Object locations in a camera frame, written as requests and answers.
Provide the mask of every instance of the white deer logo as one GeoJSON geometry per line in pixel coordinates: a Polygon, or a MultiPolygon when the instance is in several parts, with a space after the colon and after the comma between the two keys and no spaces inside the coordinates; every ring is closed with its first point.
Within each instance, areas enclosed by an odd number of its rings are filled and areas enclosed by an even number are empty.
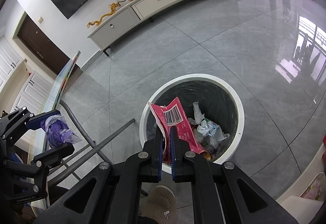
{"type": "Polygon", "coordinates": [[[169,217],[167,216],[170,214],[170,210],[163,212],[164,218],[167,220],[169,217]]]}

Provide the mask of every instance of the brown door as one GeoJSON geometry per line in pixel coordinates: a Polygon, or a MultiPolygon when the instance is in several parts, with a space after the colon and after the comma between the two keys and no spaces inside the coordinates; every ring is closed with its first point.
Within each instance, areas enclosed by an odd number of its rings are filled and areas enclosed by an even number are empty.
{"type": "Polygon", "coordinates": [[[57,75],[69,61],[69,57],[40,30],[29,16],[26,16],[17,36],[30,51],[57,75]]]}

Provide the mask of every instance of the silver bolt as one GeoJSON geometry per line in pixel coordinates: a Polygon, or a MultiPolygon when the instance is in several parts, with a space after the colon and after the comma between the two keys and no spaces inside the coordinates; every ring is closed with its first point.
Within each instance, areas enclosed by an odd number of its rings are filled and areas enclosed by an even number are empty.
{"type": "Polygon", "coordinates": [[[188,158],[193,158],[196,155],[196,153],[194,153],[193,151],[187,151],[185,153],[185,156],[188,158]]]}
{"type": "Polygon", "coordinates": [[[110,167],[110,163],[108,163],[107,161],[103,161],[101,162],[98,167],[101,169],[101,170],[106,170],[107,168],[110,167]]]}
{"type": "Polygon", "coordinates": [[[141,159],[145,159],[148,157],[148,153],[146,151],[139,152],[138,157],[140,157],[141,159]]]}
{"type": "Polygon", "coordinates": [[[234,163],[227,161],[226,163],[224,163],[224,167],[228,170],[232,170],[234,168],[234,163]]]}

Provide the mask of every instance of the table top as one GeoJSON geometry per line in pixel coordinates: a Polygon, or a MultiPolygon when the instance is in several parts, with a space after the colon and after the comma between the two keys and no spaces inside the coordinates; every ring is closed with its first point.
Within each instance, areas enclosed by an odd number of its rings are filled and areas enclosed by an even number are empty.
{"type": "MultiPolygon", "coordinates": [[[[55,79],[52,87],[50,88],[47,96],[45,97],[44,102],[42,103],[38,111],[38,114],[56,109],[79,55],[80,51],[78,51],[73,56],[73,58],[70,59],[68,63],[63,67],[63,69],[55,79]]],[[[45,132],[41,128],[33,131],[28,151],[28,163],[33,160],[35,155],[38,155],[47,150],[48,142],[45,137],[45,132]]],[[[49,206],[50,202],[48,197],[46,199],[34,201],[31,203],[31,207],[36,216],[41,214],[49,206]]]]}

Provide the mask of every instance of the beige slipper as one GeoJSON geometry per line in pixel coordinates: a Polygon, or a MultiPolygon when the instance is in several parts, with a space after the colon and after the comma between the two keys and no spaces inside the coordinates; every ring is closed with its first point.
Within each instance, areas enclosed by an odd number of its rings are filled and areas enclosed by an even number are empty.
{"type": "Polygon", "coordinates": [[[148,196],[143,216],[156,220],[158,224],[173,224],[176,220],[177,206],[172,191],[158,185],[148,196]]]}

